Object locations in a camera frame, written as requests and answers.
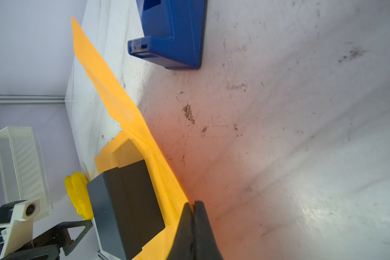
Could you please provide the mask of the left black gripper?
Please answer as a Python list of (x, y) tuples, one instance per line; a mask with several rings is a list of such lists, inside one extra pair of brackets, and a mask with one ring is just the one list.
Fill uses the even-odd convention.
[[(59, 260), (61, 248), (68, 256), (93, 227), (92, 221), (62, 222), (29, 242), (31, 249), (21, 249), (5, 256), (4, 260)], [(69, 229), (83, 228), (76, 239)]]

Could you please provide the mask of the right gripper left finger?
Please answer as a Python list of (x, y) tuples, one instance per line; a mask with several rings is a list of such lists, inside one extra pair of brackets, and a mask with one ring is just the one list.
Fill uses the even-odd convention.
[(183, 207), (177, 232), (167, 260), (192, 260), (193, 252), (193, 213), (189, 203)]

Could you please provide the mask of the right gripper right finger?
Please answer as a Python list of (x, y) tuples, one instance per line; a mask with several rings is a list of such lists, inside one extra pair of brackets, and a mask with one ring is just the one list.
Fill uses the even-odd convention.
[(223, 260), (215, 241), (205, 205), (194, 203), (194, 243), (195, 260)]

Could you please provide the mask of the dark blue gift box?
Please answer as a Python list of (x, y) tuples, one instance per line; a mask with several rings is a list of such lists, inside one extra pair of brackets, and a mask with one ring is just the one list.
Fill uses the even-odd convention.
[(131, 260), (165, 228), (144, 160), (103, 172), (87, 184), (103, 251)]

